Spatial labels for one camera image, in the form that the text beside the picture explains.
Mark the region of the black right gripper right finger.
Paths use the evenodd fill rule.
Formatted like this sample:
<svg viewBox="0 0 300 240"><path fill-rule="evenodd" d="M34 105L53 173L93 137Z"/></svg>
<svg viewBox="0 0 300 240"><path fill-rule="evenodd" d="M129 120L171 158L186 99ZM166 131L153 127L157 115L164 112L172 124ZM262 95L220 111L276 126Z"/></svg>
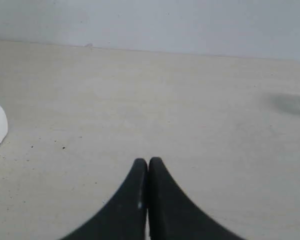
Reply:
<svg viewBox="0 0 300 240"><path fill-rule="evenodd" d="M241 240L197 207L173 179L163 160L148 169L148 220L152 240Z"/></svg>

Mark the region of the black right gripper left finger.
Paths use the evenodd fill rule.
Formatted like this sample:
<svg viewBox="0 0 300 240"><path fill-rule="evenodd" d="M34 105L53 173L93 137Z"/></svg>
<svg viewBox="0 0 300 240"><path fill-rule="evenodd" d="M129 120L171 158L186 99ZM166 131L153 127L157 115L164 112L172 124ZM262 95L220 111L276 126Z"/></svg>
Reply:
<svg viewBox="0 0 300 240"><path fill-rule="evenodd" d="M143 240L147 217L148 165L134 160L125 180L111 199L65 240Z"/></svg>

